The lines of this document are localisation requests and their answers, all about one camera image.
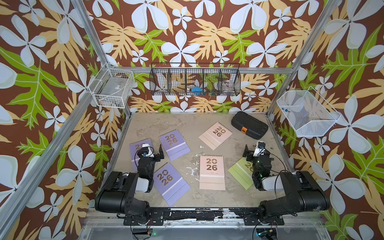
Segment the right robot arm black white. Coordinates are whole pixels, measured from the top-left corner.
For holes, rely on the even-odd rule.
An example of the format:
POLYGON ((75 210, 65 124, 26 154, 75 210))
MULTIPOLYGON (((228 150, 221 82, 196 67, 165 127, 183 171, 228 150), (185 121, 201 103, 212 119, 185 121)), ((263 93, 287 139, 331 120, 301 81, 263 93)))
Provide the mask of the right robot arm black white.
POLYGON ((271 176, 271 153, 265 144, 251 151, 245 146, 243 157, 252 164, 252 180, 259 191, 284 191, 283 197, 262 201, 258 218, 267 219, 282 215, 296 215, 302 212, 325 211, 330 208, 330 198, 308 171, 289 172, 282 170, 271 176))

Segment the pink calendar back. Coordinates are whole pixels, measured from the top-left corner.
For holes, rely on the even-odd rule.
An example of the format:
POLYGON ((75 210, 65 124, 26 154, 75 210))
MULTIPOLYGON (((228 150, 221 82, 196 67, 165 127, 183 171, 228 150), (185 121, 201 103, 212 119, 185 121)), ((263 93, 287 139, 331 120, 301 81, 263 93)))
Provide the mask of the pink calendar back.
POLYGON ((221 123, 216 122, 203 134, 201 134, 199 139, 202 140, 209 148, 215 150, 232 134, 233 132, 231 132, 228 128, 223 126, 221 123))

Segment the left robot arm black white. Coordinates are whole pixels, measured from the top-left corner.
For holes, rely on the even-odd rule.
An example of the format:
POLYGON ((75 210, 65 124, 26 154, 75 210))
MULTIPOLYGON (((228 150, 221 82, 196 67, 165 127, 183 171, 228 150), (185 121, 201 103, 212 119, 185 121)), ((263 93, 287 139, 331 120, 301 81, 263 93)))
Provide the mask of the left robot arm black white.
POLYGON ((134 195, 136 192, 149 193, 152 190, 155 165, 164 159, 164 152, 162 146, 156 154, 153 147, 143 145, 135 155, 139 157, 137 172, 111 172, 96 196, 97 211, 141 217, 146 221, 149 219, 149 203, 135 199, 134 195))

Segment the purple calendar front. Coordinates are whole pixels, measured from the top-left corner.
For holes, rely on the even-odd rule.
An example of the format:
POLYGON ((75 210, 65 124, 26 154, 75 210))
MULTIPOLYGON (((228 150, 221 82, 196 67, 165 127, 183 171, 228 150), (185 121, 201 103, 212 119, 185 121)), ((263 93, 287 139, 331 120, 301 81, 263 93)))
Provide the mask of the purple calendar front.
POLYGON ((154 173, 154 186, 170 207, 191 189, 171 163, 166 163, 154 173))

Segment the green calendar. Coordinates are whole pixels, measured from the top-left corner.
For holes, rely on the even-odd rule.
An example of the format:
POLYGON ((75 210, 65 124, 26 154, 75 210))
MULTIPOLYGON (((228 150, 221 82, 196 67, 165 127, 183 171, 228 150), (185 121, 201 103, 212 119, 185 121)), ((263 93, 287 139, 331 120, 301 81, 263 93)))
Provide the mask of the green calendar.
POLYGON ((246 158, 238 160, 228 171, 246 190, 254 184, 252 179, 253 166, 246 158))

